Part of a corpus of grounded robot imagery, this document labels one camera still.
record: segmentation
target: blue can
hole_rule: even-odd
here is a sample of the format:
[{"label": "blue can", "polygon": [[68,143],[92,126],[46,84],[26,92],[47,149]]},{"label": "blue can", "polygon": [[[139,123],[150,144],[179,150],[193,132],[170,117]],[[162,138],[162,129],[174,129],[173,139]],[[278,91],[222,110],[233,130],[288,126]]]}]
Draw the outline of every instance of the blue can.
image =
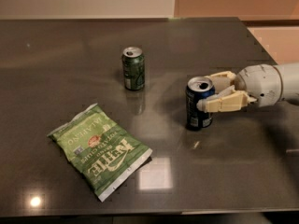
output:
[{"label": "blue can", "polygon": [[215,94],[212,81],[206,77],[193,77],[188,81],[186,88],[187,128],[200,130],[208,127],[213,120],[212,113],[197,109],[199,100]]}]

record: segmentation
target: white wall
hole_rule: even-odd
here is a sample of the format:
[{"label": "white wall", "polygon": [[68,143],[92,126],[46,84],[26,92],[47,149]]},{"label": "white wall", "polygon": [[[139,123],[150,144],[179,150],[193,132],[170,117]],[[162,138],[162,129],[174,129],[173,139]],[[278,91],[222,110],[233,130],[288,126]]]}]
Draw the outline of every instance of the white wall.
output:
[{"label": "white wall", "polygon": [[173,17],[175,0],[0,0],[0,19]]}]

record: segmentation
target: can lid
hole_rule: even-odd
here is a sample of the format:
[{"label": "can lid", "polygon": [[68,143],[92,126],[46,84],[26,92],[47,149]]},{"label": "can lid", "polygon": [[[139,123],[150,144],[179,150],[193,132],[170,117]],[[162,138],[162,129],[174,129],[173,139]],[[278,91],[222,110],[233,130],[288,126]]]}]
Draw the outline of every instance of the can lid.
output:
[{"label": "can lid", "polygon": [[192,91],[205,92],[213,87],[213,83],[207,77],[193,77],[188,81],[188,87]]},{"label": "can lid", "polygon": [[129,47],[123,50],[122,53],[126,57],[138,57],[142,54],[142,49],[137,48],[137,47]]}]

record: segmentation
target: soda can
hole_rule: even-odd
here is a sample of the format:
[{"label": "soda can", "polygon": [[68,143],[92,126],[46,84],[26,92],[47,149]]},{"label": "soda can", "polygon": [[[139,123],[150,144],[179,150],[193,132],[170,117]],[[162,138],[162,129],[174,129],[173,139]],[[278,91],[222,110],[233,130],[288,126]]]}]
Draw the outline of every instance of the soda can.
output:
[{"label": "soda can", "polygon": [[123,50],[122,68],[125,88],[133,91],[140,90],[145,83],[145,63],[142,49],[129,47]]},{"label": "soda can", "polygon": [[200,130],[212,123],[212,114],[197,109],[196,104],[215,93],[212,81],[206,77],[193,77],[186,88],[187,128]]}]

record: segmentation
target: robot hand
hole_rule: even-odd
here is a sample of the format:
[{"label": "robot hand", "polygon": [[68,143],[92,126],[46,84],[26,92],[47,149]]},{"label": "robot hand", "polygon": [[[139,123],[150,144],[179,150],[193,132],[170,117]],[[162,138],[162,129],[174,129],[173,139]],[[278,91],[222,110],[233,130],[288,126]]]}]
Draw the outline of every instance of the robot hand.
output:
[{"label": "robot hand", "polygon": [[197,103],[204,112],[236,111],[248,104],[270,106],[282,100],[299,105],[299,63],[253,65],[237,75],[227,71],[207,77],[216,94]]}]

